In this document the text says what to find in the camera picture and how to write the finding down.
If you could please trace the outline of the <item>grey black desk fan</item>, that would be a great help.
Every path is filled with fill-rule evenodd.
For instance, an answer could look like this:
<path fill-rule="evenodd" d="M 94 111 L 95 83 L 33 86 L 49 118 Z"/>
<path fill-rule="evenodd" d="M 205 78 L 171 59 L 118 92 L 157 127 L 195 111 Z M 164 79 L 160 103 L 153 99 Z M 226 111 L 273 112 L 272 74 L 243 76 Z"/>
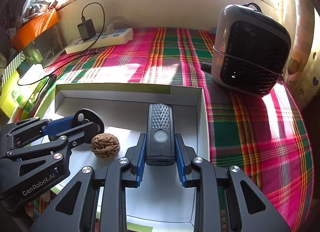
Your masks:
<path fill-rule="evenodd" d="M 287 29 L 255 3 L 227 5 L 217 21 L 211 73 L 224 87 L 263 97 L 289 57 Z"/>

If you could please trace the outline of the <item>orange plastic basket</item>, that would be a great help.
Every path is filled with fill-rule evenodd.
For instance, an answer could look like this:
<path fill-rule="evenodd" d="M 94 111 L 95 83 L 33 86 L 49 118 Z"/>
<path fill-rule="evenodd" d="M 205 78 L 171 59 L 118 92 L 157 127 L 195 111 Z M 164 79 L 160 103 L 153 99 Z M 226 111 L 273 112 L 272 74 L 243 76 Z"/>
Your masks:
<path fill-rule="evenodd" d="M 18 52 L 22 51 L 39 35 L 58 22 L 59 18 L 56 9 L 44 12 L 21 27 L 10 41 L 10 47 Z"/>

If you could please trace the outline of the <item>heart pattern curtain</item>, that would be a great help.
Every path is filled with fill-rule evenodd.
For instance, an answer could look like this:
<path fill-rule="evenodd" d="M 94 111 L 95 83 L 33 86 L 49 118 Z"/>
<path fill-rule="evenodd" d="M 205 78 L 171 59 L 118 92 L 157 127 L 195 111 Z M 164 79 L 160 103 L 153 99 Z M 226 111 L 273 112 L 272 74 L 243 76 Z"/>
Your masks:
<path fill-rule="evenodd" d="M 278 21 L 291 37 L 284 81 L 300 109 L 319 93 L 319 14 L 311 0 L 279 0 Z"/>

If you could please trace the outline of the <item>brown walnut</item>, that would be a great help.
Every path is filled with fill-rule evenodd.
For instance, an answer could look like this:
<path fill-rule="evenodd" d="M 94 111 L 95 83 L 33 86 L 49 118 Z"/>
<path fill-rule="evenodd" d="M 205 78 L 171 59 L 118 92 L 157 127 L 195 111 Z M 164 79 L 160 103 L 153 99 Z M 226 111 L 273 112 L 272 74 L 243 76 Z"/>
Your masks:
<path fill-rule="evenodd" d="M 99 159 L 110 160 L 118 155 L 120 143 L 113 134 L 97 134 L 91 141 L 91 151 Z"/>

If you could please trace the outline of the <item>yellow green box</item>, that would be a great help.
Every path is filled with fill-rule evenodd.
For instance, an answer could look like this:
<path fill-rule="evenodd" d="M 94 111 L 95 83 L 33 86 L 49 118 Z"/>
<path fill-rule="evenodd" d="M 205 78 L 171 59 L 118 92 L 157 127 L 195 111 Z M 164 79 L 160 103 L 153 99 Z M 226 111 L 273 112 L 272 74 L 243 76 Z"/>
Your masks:
<path fill-rule="evenodd" d="M 19 86 L 17 84 L 20 75 L 15 70 L 2 87 L 1 113 L 11 118 L 15 110 L 23 109 L 27 100 L 35 90 L 37 83 L 29 86 Z"/>

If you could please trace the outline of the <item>black charger adapter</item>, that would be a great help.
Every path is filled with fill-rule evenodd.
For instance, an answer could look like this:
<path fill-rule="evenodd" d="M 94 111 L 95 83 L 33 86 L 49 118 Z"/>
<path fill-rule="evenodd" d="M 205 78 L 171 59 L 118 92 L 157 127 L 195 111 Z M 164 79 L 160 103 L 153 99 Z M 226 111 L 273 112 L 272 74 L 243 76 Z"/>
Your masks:
<path fill-rule="evenodd" d="M 96 35 L 92 19 L 87 20 L 84 16 L 81 17 L 81 23 L 78 24 L 78 31 L 82 40 L 91 39 Z"/>

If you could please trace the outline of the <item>tissue pack green white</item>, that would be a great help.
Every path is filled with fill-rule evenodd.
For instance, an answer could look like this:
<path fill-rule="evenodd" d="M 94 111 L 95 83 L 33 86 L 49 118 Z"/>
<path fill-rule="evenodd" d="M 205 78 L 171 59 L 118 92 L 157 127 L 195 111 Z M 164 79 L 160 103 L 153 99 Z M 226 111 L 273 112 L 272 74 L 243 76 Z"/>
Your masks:
<path fill-rule="evenodd" d="M 46 78 L 46 72 L 41 64 L 34 64 L 17 82 L 19 86 L 29 86 Z"/>

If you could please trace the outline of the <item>black round disc holder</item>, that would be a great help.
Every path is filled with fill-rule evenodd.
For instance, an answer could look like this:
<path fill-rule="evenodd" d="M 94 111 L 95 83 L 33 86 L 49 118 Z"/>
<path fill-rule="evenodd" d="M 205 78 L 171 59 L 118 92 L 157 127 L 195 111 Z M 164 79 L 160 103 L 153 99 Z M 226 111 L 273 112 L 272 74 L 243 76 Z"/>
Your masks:
<path fill-rule="evenodd" d="M 91 143 L 92 139 L 98 135 L 103 134 L 105 125 L 95 111 L 87 108 L 78 110 L 71 121 L 72 128 L 83 128 L 85 132 L 85 143 Z"/>

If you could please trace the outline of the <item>plaid pink green cloth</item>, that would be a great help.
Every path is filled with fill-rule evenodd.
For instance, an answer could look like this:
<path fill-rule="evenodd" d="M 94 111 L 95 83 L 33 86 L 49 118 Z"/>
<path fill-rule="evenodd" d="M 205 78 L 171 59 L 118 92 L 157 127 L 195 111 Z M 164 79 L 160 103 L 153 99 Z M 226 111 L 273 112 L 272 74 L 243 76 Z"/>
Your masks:
<path fill-rule="evenodd" d="M 136 28 L 133 40 L 87 56 L 61 56 L 45 68 L 58 83 L 132 82 L 204 90 L 210 160 L 251 177 L 292 231 L 306 222 L 314 187 L 312 150 L 303 118 L 283 82 L 265 97 L 217 85 L 201 62 L 214 35 L 180 28 Z"/>

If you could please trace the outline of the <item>black small flashlight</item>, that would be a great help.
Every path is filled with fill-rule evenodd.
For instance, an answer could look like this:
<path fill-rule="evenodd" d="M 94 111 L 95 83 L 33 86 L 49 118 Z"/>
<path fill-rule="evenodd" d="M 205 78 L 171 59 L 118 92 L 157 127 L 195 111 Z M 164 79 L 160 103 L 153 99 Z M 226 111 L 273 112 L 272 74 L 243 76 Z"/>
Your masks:
<path fill-rule="evenodd" d="M 175 164 L 174 119 L 171 105 L 150 104 L 146 132 L 145 163 L 149 166 Z"/>

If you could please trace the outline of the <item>white power strip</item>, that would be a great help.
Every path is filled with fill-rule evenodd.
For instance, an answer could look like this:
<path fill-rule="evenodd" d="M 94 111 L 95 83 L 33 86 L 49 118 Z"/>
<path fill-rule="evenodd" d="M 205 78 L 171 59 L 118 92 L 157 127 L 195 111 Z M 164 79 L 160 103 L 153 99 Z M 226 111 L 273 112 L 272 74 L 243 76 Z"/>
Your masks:
<path fill-rule="evenodd" d="M 131 40 L 133 40 L 133 29 L 125 28 L 116 30 L 112 34 L 103 33 L 101 36 L 100 34 L 96 34 L 93 38 L 88 40 L 82 40 L 81 38 L 76 39 L 65 48 L 65 52 L 70 54 L 88 49 L 123 45 Z"/>

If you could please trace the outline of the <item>white cardboard box tray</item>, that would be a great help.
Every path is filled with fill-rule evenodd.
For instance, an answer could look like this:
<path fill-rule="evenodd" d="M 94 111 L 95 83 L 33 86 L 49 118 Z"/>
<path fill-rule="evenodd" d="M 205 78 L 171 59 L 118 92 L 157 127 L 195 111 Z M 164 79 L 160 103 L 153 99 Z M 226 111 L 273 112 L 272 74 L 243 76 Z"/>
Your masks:
<path fill-rule="evenodd" d="M 208 129 L 204 92 L 201 88 L 170 86 L 167 93 L 154 93 L 148 107 L 146 132 L 124 157 L 94 170 L 84 166 L 62 189 L 31 226 L 31 231 L 85 231 L 85 218 L 99 218 L 100 231 L 127 231 L 126 189 L 143 181 L 146 165 L 154 166 L 154 181 L 165 168 L 176 165 L 176 178 L 186 189 L 195 188 L 195 231 L 220 226 L 220 211 L 211 191 L 217 190 L 215 171 L 206 159 L 209 138 L 187 146 L 175 131 L 173 106 L 200 106 L 199 126 Z"/>

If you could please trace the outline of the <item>black smartphone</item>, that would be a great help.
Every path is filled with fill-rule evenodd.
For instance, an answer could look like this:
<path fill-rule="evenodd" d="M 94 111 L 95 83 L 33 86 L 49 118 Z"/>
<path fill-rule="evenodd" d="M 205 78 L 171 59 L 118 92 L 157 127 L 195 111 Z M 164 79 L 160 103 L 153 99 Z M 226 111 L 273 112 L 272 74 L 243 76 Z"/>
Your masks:
<path fill-rule="evenodd" d="M 50 88 L 53 86 L 57 79 L 55 74 L 50 74 L 40 80 L 35 90 L 23 106 L 23 111 L 27 113 L 28 118 L 34 116 L 36 110 L 40 106 L 41 101 L 46 96 Z"/>

